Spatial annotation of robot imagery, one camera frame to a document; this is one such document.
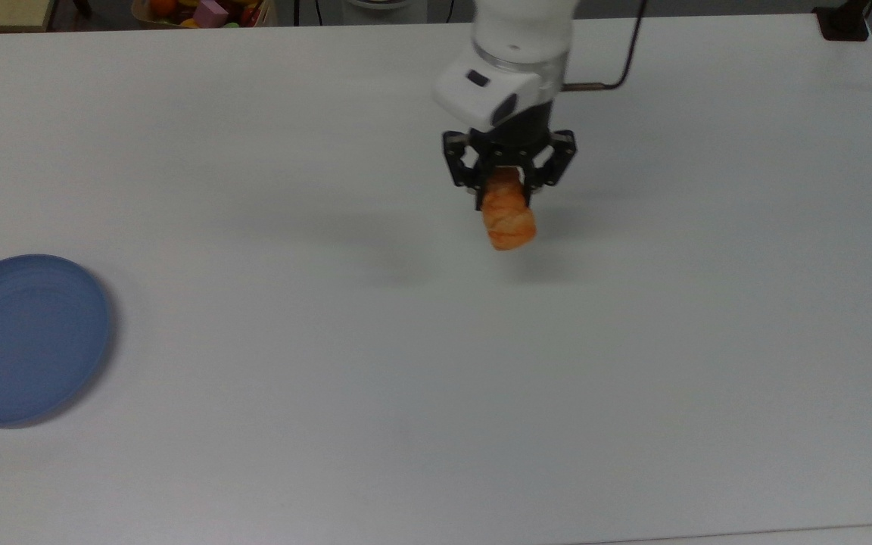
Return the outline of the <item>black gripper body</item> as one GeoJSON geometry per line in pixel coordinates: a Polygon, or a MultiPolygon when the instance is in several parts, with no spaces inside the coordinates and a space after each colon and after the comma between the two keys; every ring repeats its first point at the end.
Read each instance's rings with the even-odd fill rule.
{"type": "Polygon", "coordinates": [[[477,162],[482,166],[520,166],[551,144],[552,116],[552,102],[537,104],[488,131],[470,129],[469,146],[477,153],[477,162]]]}

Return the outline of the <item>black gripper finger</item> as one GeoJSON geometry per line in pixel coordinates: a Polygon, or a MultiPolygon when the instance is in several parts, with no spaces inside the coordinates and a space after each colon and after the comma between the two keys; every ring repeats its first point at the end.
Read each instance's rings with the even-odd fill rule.
{"type": "Polygon", "coordinates": [[[519,152],[522,195],[527,207],[544,187],[557,186],[577,151],[577,135],[565,129],[550,133],[546,139],[519,152]]]}
{"type": "Polygon", "coordinates": [[[472,148],[470,135],[457,131],[446,131],[441,135],[441,144],[451,182],[457,188],[467,190],[474,197],[475,210],[482,210],[491,170],[487,164],[484,164],[477,149],[472,148]],[[470,149],[474,152],[475,159],[473,164],[468,166],[465,162],[465,155],[470,149]]]}

